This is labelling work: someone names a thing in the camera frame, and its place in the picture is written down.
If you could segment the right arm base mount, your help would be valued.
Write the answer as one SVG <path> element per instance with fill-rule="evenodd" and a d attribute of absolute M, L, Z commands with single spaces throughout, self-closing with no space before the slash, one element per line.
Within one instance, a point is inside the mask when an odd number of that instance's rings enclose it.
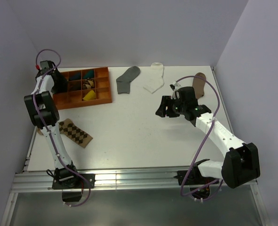
<path fill-rule="evenodd" d="M 215 178 L 204 177 L 201 175 L 201 173 L 198 169 L 198 166 L 201 163 L 206 162 L 206 161 L 209 161 L 209 159 L 200 160 L 200 161 L 194 163 L 193 168 L 192 168 L 191 172 L 189 173 L 188 178 L 185 181 L 186 186 L 204 185 L 204 184 L 210 183 L 212 181 L 214 181 L 214 184 L 219 183 L 219 181 Z M 174 176 L 174 178 L 178 180 L 178 185 L 182 184 L 186 172 L 187 172 L 186 170 L 177 171 L 177 174 L 176 174 L 176 176 Z M 210 186 L 207 186 L 205 188 L 199 189 L 197 192 L 193 193 L 192 196 L 197 199 L 201 199 L 201 198 L 205 199 L 210 196 L 210 193 L 211 193 Z"/>

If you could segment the white sock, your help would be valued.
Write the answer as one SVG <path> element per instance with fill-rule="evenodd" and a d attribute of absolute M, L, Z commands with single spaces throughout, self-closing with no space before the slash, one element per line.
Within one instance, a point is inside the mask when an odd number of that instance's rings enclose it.
<path fill-rule="evenodd" d="M 164 66 L 162 63 L 152 63 L 148 73 L 148 80 L 146 81 L 143 88 L 154 94 L 160 88 L 164 86 Z"/>

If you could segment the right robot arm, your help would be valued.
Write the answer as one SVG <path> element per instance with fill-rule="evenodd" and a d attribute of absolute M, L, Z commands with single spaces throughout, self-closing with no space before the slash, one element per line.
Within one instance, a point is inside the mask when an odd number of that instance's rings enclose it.
<path fill-rule="evenodd" d="M 179 173 L 181 185 L 199 185 L 223 180 L 236 188 L 257 179 L 260 172 L 258 148 L 234 136 L 214 116 L 206 105 L 199 105 L 193 87 L 171 85 L 173 94 L 163 96 L 156 115 L 164 118 L 185 117 L 194 127 L 205 133 L 222 153 L 223 161 L 204 159 L 194 161 L 188 173 Z"/>

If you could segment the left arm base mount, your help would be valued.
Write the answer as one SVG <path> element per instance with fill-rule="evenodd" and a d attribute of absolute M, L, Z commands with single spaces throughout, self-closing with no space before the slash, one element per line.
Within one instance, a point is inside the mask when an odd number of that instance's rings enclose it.
<path fill-rule="evenodd" d="M 88 184 L 81 178 L 70 178 L 66 181 L 56 182 L 53 181 L 53 190 L 62 190 L 62 200 L 68 203 L 79 202 L 83 195 L 84 189 L 92 189 L 95 186 L 95 174 L 81 174 Z"/>

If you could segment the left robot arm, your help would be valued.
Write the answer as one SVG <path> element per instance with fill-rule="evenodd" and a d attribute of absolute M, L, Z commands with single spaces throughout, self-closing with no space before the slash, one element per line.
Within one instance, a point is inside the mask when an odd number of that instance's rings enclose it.
<path fill-rule="evenodd" d="M 47 170 L 47 173 L 55 183 L 75 188 L 80 176 L 64 147 L 59 130 L 59 112 L 53 100 L 54 94 L 67 92 L 68 81 L 52 61 L 41 61 L 36 67 L 36 86 L 30 95 L 24 97 L 24 102 L 32 124 L 46 138 L 54 159 L 55 171 Z"/>

